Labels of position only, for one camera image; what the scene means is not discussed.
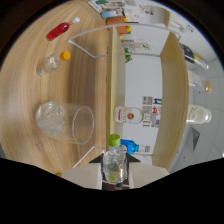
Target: glass jar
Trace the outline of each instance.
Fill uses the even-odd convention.
[[[120,144],[120,136],[108,136],[109,151],[103,157],[103,171],[105,178],[110,183],[122,183],[127,179],[126,153]]]

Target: shelf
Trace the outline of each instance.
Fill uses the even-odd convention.
[[[160,58],[163,77],[163,109],[152,154],[152,164],[168,170],[184,134],[189,104],[187,67],[175,34],[169,34]]]
[[[107,68],[107,105],[106,136],[123,136],[123,124],[113,121],[114,106],[125,105],[125,56],[124,48],[115,27],[109,30],[108,68]]]

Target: orange object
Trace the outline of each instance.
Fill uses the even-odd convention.
[[[125,23],[124,16],[111,17],[111,18],[108,18],[106,21],[107,25],[120,24],[120,23]],[[119,27],[116,27],[116,29],[119,34],[128,34],[126,26],[119,26]]]

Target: white bottle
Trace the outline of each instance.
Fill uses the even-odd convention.
[[[203,124],[208,123],[212,119],[212,113],[210,110],[199,106],[189,104],[188,114],[187,114],[187,123],[189,124]]]
[[[116,106],[114,108],[114,121],[119,123],[138,124],[144,119],[144,113],[136,107]]]

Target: transparent container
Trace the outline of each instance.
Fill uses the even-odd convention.
[[[205,91],[206,93],[212,92],[211,83],[207,81],[204,77],[199,76],[190,70],[188,70],[188,80],[189,87],[199,91]]]
[[[108,136],[109,151],[103,157],[103,171],[108,182],[118,184],[127,179],[127,157],[120,136]]]
[[[203,124],[209,123],[212,119],[210,110],[194,104],[188,105],[188,114],[186,123],[189,124]]]
[[[92,136],[94,116],[88,106],[52,101],[38,108],[36,123],[49,137],[84,145]]]
[[[129,124],[138,124],[144,119],[143,111],[136,107],[116,106],[113,116],[115,122]]]
[[[67,61],[69,60],[69,58],[69,51],[65,51],[61,55],[51,54],[44,60],[40,61],[37,66],[36,72],[40,76],[46,75],[47,73],[51,73],[60,66],[61,61]]]

